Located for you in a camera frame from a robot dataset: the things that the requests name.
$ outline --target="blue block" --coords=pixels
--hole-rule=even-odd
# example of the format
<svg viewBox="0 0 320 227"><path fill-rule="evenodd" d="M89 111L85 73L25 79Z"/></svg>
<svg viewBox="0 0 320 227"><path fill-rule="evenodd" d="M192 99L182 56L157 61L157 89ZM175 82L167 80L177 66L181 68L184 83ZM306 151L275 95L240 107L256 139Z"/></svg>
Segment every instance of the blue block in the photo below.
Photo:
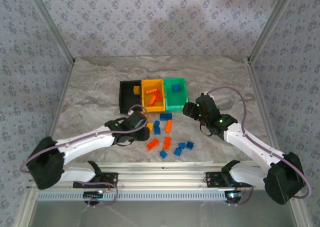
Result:
<svg viewBox="0 0 320 227"><path fill-rule="evenodd" d="M156 120L155 122L154 122L154 124L153 124L153 126L154 127L159 127L159 125L160 125L160 121L159 120Z"/></svg>
<svg viewBox="0 0 320 227"><path fill-rule="evenodd" d="M160 135L161 134L161 130L159 127L154 127L154 134L155 135Z"/></svg>
<svg viewBox="0 0 320 227"><path fill-rule="evenodd" d="M186 143L179 143L178 146L179 146L179 149L183 150L186 147Z"/></svg>
<svg viewBox="0 0 320 227"><path fill-rule="evenodd" d="M180 86L180 84L173 84L172 85L172 91L173 92L179 92L181 90L181 86Z"/></svg>
<svg viewBox="0 0 320 227"><path fill-rule="evenodd" d="M160 114L160 120L161 121L172 120L172 113L161 113Z"/></svg>
<svg viewBox="0 0 320 227"><path fill-rule="evenodd" d="M182 153L182 149L180 149L180 148L176 148L174 151L174 155L179 156L179 157L180 157L181 153Z"/></svg>
<svg viewBox="0 0 320 227"><path fill-rule="evenodd" d="M160 156L162 157L162 159L164 159L165 157L167 157L167 153L164 150L160 151Z"/></svg>
<svg viewBox="0 0 320 227"><path fill-rule="evenodd" d="M189 149L189 150L192 150L194 148L194 143L188 141L188 143L186 143L186 148Z"/></svg>

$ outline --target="patterned wallpaper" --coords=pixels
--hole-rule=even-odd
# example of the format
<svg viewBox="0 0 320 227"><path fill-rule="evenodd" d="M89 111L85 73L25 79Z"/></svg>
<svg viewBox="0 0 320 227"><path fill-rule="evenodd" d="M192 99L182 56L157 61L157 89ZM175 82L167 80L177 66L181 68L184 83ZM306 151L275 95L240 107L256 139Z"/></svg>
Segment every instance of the patterned wallpaper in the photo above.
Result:
<svg viewBox="0 0 320 227"><path fill-rule="evenodd" d="M69 70L31 0L0 0L0 227L10 227L28 175L19 172L50 129Z"/></svg>
<svg viewBox="0 0 320 227"><path fill-rule="evenodd" d="M72 55L248 56L277 0L44 0Z"/></svg>
<svg viewBox="0 0 320 227"><path fill-rule="evenodd" d="M320 226L320 0L291 0L254 64L280 146L299 155Z"/></svg>

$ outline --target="orange bin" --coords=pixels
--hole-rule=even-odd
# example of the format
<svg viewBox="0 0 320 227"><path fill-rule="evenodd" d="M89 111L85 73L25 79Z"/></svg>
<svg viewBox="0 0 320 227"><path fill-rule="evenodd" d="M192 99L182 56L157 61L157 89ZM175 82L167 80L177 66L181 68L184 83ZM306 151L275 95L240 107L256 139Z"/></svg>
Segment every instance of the orange bin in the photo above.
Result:
<svg viewBox="0 0 320 227"><path fill-rule="evenodd" d="M164 112L166 110L166 98L163 79L143 79L141 81L141 89L142 105L149 112ZM149 106L149 102L151 98L155 95L155 93L146 92L153 89L161 91L162 99L160 101L156 101L152 106Z"/></svg>

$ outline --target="plastic bin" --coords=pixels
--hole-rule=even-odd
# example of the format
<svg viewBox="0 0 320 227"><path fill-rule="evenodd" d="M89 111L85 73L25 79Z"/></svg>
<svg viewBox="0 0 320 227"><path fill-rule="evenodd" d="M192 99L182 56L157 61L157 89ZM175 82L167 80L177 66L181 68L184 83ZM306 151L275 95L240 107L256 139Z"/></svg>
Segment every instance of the plastic bin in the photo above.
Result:
<svg viewBox="0 0 320 227"><path fill-rule="evenodd" d="M187 85L184 78L165 78L165 110L166 111L182 111L186 102L188 102ZM172 85L179 84L181 90L173 92Z"/></svg>
<svg viewBox="0 0 320 227"><path fill-rule="evenodd" d="M140 87L140 93L134 94L134 86ZM121 114L127 114L133 105L142 105L141 101L141 80L120 81L119 88L119 108ZM141 111L141 107L135 107L133 110Z"/></svg>
<svg viewBox="0 0 320 227"><path fill-rule="evenodd" d="M146 93L152 89L157 89L161 91L162 100L156 101L152 106L149 106L149 101L155 93ZM164 80L163 79L143 79L141 81L141 95L142 95L142 105L149 112L163 112L166 109L166 98L164 91Z"/></svg>

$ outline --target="wallpaper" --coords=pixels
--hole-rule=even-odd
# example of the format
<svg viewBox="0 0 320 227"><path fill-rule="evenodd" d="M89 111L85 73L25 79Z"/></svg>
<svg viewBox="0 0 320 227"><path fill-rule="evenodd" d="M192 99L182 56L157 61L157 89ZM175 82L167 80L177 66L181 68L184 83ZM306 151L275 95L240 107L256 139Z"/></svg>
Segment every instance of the wallpaper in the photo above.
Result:
<svg viewBox="0 0 320 227"><path fill-rule="evenodd" d="M320 0L291 0L254 64L278 142L298 154L320 226Z"/></svg>
<svg viewBox="0 0 320 227"><path fill-rule="evenodd" d="M10 227L28 175L20 164L48 135L69 64L31 0L0 0L0 227Z"/></svg>
<svg viewBox="0 0 320 227"><path fill-rule="evenodd" d="M44 0L74 57L248 56L277 0Z"/></svg>

